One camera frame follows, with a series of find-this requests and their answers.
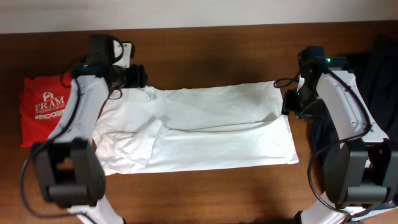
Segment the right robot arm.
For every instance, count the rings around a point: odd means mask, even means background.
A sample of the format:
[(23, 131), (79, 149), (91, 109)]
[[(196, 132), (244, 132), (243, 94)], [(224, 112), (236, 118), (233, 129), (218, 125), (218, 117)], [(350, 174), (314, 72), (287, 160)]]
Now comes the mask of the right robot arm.
[(397, 150), (366, 106), (354, 72), (344, 57), (328, 57), (321, 46), (298, 54), (292, 79), (274, 83), (285, 88), (282, 114), (321, 121), (324, 106), (336, 139), (317, 149), (308, 167), (321, 161), (324, 191), (315, 203), (294, 216), (294, 222), (362, 223), (397, 209)]

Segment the white t-shirt with robot print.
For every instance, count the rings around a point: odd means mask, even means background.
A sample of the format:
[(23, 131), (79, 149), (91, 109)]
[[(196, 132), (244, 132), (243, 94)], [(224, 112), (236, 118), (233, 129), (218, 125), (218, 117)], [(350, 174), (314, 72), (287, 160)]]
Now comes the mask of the white t-shirt with robot print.
[(93, 132), (106, 175), (233, 169), (299, 161), (271, 82), (114, 92)]

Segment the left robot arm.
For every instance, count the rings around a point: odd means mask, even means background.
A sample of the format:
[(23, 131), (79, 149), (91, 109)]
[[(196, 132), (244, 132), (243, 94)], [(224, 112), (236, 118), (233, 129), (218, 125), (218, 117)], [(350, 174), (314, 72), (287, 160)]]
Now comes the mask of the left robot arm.
[[(125, 223), (105, 196), (106, 177), (93, 149), (97, 119), (113, 91), (142, 88), (143, 65), (131, 64), (135, 46), (108, 34), (91, 34), (88, 54), (66, 69), (72, 80), (65, 110), (44, 142), (33, 144), (20, 176), (24, 206), (37, 218), (76, 216), (83, 223)], [(65, 210), (42, 214), (28, 204), (24, 190), (27, 166), (32, 164), (45, 202)]]

